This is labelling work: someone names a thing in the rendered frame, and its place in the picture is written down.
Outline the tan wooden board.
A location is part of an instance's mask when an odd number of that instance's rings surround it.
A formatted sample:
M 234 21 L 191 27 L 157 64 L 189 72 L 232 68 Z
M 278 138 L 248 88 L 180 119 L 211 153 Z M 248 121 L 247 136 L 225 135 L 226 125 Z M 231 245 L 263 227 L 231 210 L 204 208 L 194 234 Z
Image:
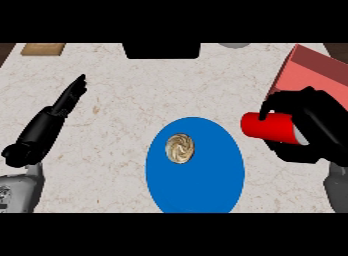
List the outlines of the tan wooden board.
M 24 56 L 59 56 L 64 48 L 64 43 L 27 43 L 21 54 Z

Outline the red can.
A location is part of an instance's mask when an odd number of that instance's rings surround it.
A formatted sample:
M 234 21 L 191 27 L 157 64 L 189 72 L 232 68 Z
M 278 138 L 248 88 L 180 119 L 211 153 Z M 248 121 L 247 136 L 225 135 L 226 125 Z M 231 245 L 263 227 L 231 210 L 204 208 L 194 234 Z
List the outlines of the red can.
M 241 129 L 248 137 L 294 145 L 309 145 L 290 114 L 269 113 L 266 119 L 260 120 L 260 114 L 248 112 L 241 119 Z

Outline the tan round pastry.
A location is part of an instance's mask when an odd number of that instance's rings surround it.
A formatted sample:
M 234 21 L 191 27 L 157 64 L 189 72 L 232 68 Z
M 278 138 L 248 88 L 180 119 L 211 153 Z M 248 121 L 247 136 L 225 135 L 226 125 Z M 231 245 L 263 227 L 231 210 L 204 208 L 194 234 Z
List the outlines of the tan round pastry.
M 195 154 L 195 142 L 188 134 L 174 134 L 166 143 L 166 154 L 172 162 L 185 164 Z

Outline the black appliance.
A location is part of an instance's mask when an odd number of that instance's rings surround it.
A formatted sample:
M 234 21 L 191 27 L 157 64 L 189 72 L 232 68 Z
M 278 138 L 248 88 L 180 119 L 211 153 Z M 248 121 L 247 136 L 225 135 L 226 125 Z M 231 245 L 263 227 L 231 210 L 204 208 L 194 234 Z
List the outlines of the black appliance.
M 124 43 L 129 59 L 197 59 L 200 43 Z

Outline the red cardboard box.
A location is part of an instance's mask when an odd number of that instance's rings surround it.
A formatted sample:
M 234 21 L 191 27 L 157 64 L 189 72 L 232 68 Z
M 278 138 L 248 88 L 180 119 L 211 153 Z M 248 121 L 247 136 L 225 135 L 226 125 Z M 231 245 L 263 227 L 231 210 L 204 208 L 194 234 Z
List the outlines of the red cardboard box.
M 324 90 L 348 111 L 348 64 L 297 44 L 285 58 L 269 94 L 300 91 L 307 86 Z

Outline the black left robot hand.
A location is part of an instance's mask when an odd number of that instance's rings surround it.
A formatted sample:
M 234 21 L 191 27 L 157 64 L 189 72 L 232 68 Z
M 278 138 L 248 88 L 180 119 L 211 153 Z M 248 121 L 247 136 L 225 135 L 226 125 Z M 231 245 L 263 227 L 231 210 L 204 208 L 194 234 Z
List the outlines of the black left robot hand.
M 81 74 L 67 87 L 55 104 L 45 107 L 34 116 L 16 142 L 5 148 L 2 156 L 11 167 L 36 165 L 45 159 L 56 142 L 65 119 L 87 91 L 86 85 L 86 75 Z

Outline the grey round object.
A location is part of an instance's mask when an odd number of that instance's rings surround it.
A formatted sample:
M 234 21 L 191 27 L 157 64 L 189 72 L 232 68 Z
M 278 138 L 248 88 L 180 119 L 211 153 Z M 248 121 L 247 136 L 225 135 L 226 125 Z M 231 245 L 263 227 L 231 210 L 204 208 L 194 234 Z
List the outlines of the grey round object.
M 251 43 L 219 43 L 223 47 L 231 49 L 239 49 L 247 47 Z

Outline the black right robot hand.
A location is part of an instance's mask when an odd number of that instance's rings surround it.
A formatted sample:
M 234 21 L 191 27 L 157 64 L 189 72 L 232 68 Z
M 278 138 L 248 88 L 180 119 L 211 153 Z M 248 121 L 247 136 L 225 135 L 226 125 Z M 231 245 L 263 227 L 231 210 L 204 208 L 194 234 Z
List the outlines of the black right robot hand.
M 348 167 L 348 111 L 324 90 L 312 86 L 301 91 L 275 92 L 262 104 L 260 118 L 269 112 L 293 116 L 307 145 L 265 140 L 278 157 L 287 162 L 316 163 L 321 158 Z

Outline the blue plate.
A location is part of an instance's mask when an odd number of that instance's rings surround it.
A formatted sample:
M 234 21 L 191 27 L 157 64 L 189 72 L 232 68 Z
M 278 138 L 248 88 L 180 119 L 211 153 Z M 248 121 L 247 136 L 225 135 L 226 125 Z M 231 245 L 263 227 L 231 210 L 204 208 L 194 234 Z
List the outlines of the blue plate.
M 195 153 L 183 164 L 166 154 L 167 140 L 186 134 Z M 241 197 L 244 158 L 226 129 L 211 120 L 188 117 L 173 121 L 152 141 L 146 157 L 146 181 L 154 201 L 166 213 L 228 213 Z

